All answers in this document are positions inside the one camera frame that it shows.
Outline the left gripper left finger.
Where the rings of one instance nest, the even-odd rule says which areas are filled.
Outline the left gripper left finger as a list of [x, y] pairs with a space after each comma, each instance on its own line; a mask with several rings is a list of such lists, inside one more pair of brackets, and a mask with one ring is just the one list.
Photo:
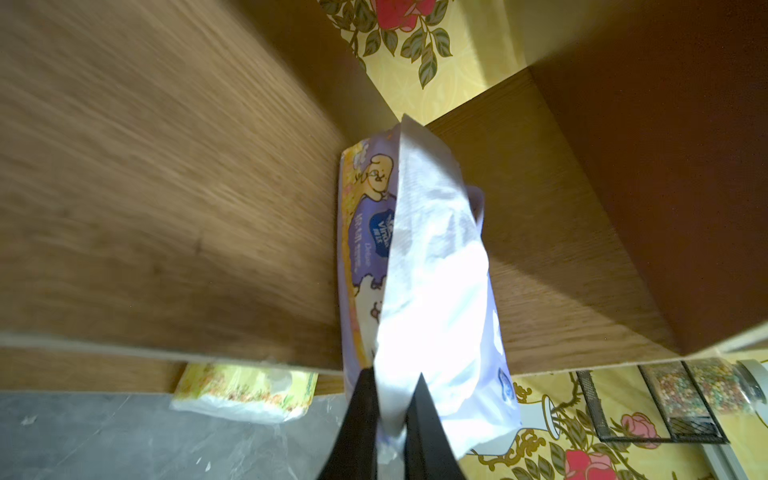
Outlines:
[[358, 376], [337, 439], [318, 480], [377, 478], [379, 405], [372, 368]]

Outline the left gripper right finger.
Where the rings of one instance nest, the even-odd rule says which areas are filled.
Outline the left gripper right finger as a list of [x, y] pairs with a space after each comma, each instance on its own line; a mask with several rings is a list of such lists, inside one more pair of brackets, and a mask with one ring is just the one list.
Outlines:
[[453, 455], [423, 375], [418, 379], [405, 417], [406, 480], [465, 480]]

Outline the yellow floral pack bottom shelf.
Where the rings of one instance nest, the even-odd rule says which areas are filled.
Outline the yellow floral pack bottom shelf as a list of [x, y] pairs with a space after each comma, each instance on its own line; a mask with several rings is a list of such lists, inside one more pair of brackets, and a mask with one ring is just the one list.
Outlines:
[[309, 410], [316, 373], [225, 364], [188, 364], [170, 401], [176, 411], [275, 425]]

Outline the white purple tissue pack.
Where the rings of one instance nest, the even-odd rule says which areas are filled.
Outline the white purple tissue pack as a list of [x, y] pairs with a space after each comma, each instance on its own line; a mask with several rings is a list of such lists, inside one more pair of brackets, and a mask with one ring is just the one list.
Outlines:
[[484, 195], [404, 117], [341, 155], [337, 268], [345, 389], [372, 369], [379, 458], [403, 453], [424, 380], [455, 458], [521, 425], [482, 241]]

